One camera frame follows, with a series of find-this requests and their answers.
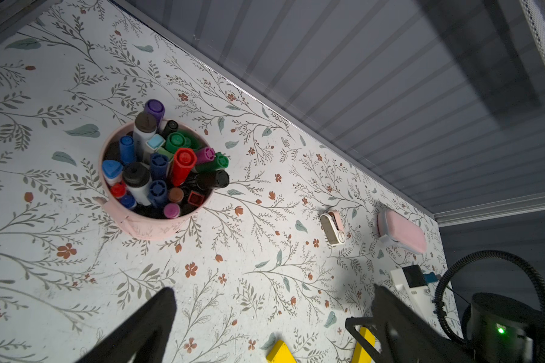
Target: purple marker cap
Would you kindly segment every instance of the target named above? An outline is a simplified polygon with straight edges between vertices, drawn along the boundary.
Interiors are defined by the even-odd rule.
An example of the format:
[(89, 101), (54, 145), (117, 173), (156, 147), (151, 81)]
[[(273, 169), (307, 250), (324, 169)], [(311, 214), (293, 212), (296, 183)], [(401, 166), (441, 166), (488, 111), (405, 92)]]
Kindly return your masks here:
[(198, 156), (198, 161), (196, 165), (210, 163), (216, 157), (216, 152), (212, 148), (205, 147), (196, 151), (196, 156)]
[(164, 215), (166, 218), (174, 219), (180, 215), (180, 206), (175, 203), (170, 203), (164, 207)]
[(151, 99), (145, 103), (144, 112), (153, 115), (153, 117), (156, 118), (157, 125), (159, 126), (166, 109), (160, 101), (157, 99)]

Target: gray wall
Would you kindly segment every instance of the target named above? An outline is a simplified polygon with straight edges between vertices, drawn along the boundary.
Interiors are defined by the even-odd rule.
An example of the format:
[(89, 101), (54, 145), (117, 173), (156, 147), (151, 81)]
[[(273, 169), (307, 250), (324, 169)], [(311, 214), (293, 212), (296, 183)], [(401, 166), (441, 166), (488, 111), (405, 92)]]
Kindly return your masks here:
[[(502, 250), (527, 260), (545, 280), (545, 211), (443, 227), (440, 235), (449, 266), (475, 251)], [(453, 290), (469, 301), (475, 292), (493, 292), (539, 309), (533, 285), (518, 267), (507, 261), (472, 263), (451, 282)], [(462, 316), (467, 304), (458, 297), (456, 304)]]
[(433, 213), (545, 192), (516, 1), (131, 3)]

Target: pink eraser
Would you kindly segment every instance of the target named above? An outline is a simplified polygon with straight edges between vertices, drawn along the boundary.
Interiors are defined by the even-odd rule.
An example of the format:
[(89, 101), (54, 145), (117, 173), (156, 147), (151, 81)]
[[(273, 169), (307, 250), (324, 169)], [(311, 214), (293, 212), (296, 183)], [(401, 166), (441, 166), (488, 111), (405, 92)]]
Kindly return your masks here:
[(426, 252), (426, 237), (420, 227), (401, 214), (386, 209), (378, 214), (379, 240), (414, 253)]

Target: pink bucket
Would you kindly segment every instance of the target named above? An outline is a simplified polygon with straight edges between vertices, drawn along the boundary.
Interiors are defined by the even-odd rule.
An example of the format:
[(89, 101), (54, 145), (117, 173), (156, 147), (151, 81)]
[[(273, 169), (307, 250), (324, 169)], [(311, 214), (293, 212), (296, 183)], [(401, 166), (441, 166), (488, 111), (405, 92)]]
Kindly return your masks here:
[[(181, 130), (188, 131), (194, 135), (201, 147), (208, 146), (206, 140), (194, 130), (186, 125), (182, 125), (181, 123), (178, 123), (178, 125), (180, 126)], [(128, 132), (133, 131), (133, 127), (134, 123), (131, 122), (115, 130), (107, 138), (107, 140), (105, 140), (105, 144), (103, 145), (101, 153), (99, 154), (99, 179), (103, 181), (103, 190), (109, 196), (111, 195), (111, 192), (109, 191), (107, 183), (104, 182), (105, 178), (101, 168), (101, 165), (103, 165), (103, 156), (105, 155), (105, 151), (111, 142), (119, 141), (122, 136), (125, 136)], [(200, 211), (200, 209), (208, 202), (211, 196), (211, 191), (206, 193), (204, 203), (202, 203), (202, 205), (195, 211), (172, 220), (157, 220), (154, 218), (144, 217), (143, 215), (139, 215), (123, 207), (121, 203), (119, 203), (119, 201), (113, 197), (110, 197), (109, 200), (100, 198), (99, 202), (101, 203), (103, 210), (109, 214), (109, 217), (111, 217), (111, 219), (117, 223), (119, 228), (121, 228), (121, 230), (128, 235), (145, 240), (165, 240), (173, 237), (175, 233), (179, 231), (182, 223), (189, 220), (192, 215), (198, 213), (198, 211)]]

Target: yellow wooden block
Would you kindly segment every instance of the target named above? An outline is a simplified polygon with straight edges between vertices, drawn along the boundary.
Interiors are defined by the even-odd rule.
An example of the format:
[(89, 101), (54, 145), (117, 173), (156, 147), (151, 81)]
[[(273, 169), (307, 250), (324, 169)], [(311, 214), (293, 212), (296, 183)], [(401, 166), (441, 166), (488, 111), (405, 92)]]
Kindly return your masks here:
[(280, 339), (276, 342), (276, 344), (272, 347), (271, 352), (267, 355), (267, 362), (297, 363), (297, 361), (293, 358), (289, 347), (287, 347), (285, 342)]
[[(369, 329), (364, 328), (363, 326), (359, 328), (359, 334), (362, 335), (371, 345), (375, 347), (375, 336), (370, 332)], [(353, 359), (351, 363), (370, 363), (371, 357), (367, 352), (362, 348), (362, 346), (357, 343), (355, 345), (355, 351), (353, 351)]]

